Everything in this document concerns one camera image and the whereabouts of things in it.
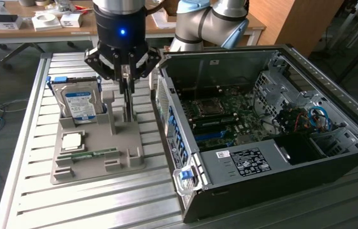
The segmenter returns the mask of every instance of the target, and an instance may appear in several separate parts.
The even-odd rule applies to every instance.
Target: metal slat surface
[[[55,54],[52,64],[76,67],[72,62],[83,62],[83,58],[83,53]],[[71,73],[76,77],[92,74]],[[104,83],[104,88],[118,90],[112,82]],[[148,81],[140,80],[136,87],[146,89]],[[143,95],[148,96],[147,90],[142,89],[138,92],[143,91]],[[120,96],[118,92],[115,94],[118,106],[114,110],[122,110]],[[42,93],[42,97],[51,96],[48,90]],[[151,101],[142,98],[144,96],[135,100],[135,110],[140,114],[147,169],[110,179],[100,177],[56,186],[50,183],[54,157],[50,134],[58,126],[59,107],[39,104],[7,228],[358,228],[358,167],[332,184],[184,224],[154,108]]]

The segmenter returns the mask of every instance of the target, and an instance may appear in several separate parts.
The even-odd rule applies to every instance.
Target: barcode sticker
[[[229,151],[220,151],[216,152],[219,158],[229,157]]]

